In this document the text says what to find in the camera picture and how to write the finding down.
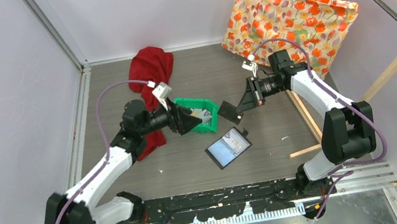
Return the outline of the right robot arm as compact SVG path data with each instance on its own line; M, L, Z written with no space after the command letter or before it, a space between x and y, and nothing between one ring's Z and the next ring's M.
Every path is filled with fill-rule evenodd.
M244 95L234 108L235 118L264 105L267 97L282 91L301 96L323 117L321 149L299 166L296 173L298 192L310 197L319 190L319 180L332 174L335 168L375 151L377 140L372 127L371 105L342 96L306 62L290 60L286 50L274 52L268 61L272 74L264 79L257 77L257 64L252 55L243 61L241 67L253 75L247 78Z

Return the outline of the green plastic bin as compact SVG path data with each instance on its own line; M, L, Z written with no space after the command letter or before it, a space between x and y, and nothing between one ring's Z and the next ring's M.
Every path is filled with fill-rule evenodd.
M192 115L202 122L193 128L192 132L216 133L218 131L218 105L210 99L175 98L174 103L192 110Z

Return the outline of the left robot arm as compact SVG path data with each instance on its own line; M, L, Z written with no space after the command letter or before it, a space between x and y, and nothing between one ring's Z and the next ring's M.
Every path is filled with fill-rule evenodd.
M143 101L134 99L125 105L120 130L106 144L103 158L94 168L65 193L53 193L46 202L44 224L139 224L145 205L139 196L118 193L110 202L99 201L111 185L141 157L146 136L162 128L179 135L202 123L191 109L166 99L162 106L148 111Z

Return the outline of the black card holder wallet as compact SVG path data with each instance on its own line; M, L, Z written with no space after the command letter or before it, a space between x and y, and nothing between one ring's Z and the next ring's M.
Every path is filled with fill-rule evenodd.
M233 127L231 129L236 129L240 132L240 134L246 138L246 140L250 143L249 149L252 146L252 143L247 138L248 131L243 129L240 131L238 128ZM211 158L211 160L217 165L217 167L221 170L225 169L229 164L234 162L241 154L243 154L246 150L244 150L241 154L235 155L232 153L231 148L224 142L223 136L213 142L209 147L205 149L205 153Z

